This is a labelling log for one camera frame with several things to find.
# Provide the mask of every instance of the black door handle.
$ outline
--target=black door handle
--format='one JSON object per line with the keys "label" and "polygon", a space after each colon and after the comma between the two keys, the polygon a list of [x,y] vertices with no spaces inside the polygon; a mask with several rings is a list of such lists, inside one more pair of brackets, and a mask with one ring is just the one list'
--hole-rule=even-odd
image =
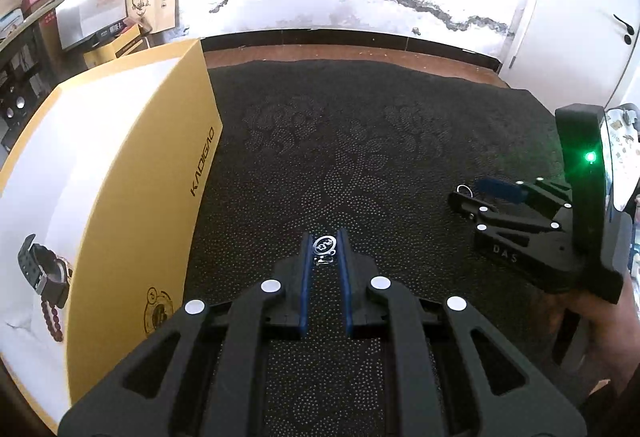
{"label": "black door handle", "polygon": [[621,20],[620,18],[618,18],[615,14],[613,15],[613,17],[618,20],[619,22],[622,22],[623,24],[626,25],[626,31],[631,34],[632,36],[636,33],[636,31],[634,30],[634,28],[629,25],[627,22],[625,22],[624,20]]}

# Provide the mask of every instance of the wooden floor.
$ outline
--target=wooden floor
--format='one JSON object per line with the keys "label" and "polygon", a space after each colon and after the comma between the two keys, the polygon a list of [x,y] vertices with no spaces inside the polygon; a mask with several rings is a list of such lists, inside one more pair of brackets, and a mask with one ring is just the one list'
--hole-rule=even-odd
{"label": "wooden floor", "polygon": [[369,60],[393,63],[401,67],[437,74],[447,78],[462,78],[476,83],[489,83],[502,88],[507,84],[488,68],[439,58],[428,54],[364,48],[345,45],[276,45],[240,47],[223,51],[205,52],[208,68],[239,65],[255,60],[293,62],[299,60]]}

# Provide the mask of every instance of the black mat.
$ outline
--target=black mat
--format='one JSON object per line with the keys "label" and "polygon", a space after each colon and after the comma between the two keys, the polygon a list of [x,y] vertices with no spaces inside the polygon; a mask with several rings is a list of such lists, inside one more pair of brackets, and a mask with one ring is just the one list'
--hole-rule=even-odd
{"label": "black mat", "polygon": [[[531,287],[471,250],[447,194],[478,176],[556,177],[552,115],[528,92],[373,62],[252,62],[210,71],[223,121],[185,298],[226,301],[271,276],[303,231],[354,250],[415,294],[467,298],[516,345]],[[306,340],[273,345],[271,436],[382,435],[380,344],[350,341],[337,269],[314,270]]]}

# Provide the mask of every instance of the black watch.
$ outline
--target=black watch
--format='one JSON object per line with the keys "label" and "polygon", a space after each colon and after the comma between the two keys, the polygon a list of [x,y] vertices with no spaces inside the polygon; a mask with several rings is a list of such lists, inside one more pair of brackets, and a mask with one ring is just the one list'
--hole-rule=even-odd
{"label": "black watch", "polygon": [[66,261],[52,250],[34,243],[35,235],[29,235],[18,253],[18,264],[33,290],[50,305],[62,309],[69,296],[70,269]]}

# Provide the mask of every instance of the white dot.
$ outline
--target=white dot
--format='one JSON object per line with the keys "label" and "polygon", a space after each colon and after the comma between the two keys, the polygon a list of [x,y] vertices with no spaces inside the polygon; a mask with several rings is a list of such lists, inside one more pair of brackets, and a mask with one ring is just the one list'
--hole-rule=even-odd
{"label": "white dot", "polygon": [[278,292],[280,290],[280,282],[278,280],[265,280],[260,285],[260,289],[265,292]]}
{"label": "white dot", "polygon": [[463,311],[466,309],[466,300],[460,296],[452,296],[447,300],[447,307],[452,311]]}
{"label": "white dot", "polygon": [[187,311],[187,314],[200,314],[204,311],[204,301],[202,300],[191,300],[188,301],[184,306],[184,310]]}
{"label": "white dot", "polygon": [[386,276],[374,276],[371,279],[371,286],[373,289],[389,289],[389,287],[391,287],[391,280]]}

